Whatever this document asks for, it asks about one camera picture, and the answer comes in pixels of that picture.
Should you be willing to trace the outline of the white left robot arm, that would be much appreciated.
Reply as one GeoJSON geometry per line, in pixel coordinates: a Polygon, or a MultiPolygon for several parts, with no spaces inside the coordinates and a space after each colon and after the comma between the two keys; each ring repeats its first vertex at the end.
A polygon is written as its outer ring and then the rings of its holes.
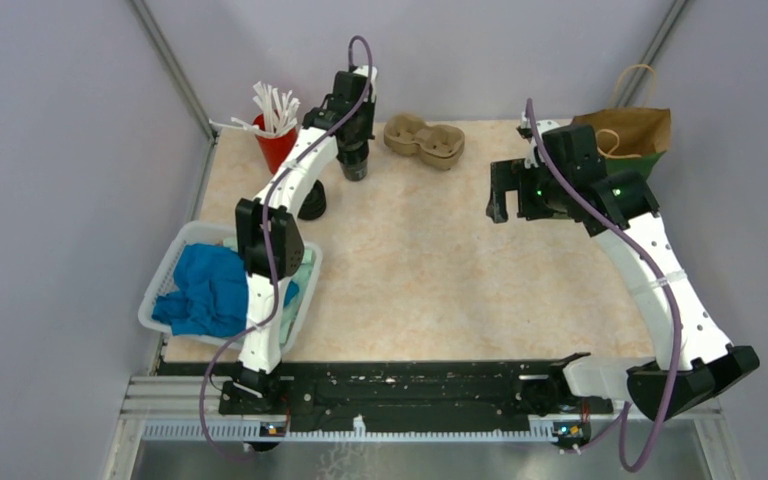
{"type": "Polygon", "coordinates": [[[297,217],[314,184],[332,161],[339,162],[350,181],[367,175],[377,77],[371,65],[338,72],[324,106],[304,116],[296,142],[273,178],[235,208],[238,253],[248,286],[238,359],[248,370],[269,374],[281,361],[284,297],[305,254],[297,217]]]}

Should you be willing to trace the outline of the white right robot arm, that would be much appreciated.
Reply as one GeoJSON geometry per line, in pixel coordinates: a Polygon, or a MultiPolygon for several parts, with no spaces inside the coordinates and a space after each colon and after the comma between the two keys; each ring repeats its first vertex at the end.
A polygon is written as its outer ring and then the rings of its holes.
{"type": "Polygon", "coordinates": [[[572,412],[586,397],[599,397],[666,421],[759,368],[755,349],[734,343],[703,305],[639,172],[609,173],[589,125],[524,119],[517,131],[529,150],[491,164],[487,216],[506,222],[507,195],[514,192],[520,218],[581,224],[624,281],[654,349],[651,359],[586,355],[565,361],[562,374],[546,385],[554,409],[572,412]]]}

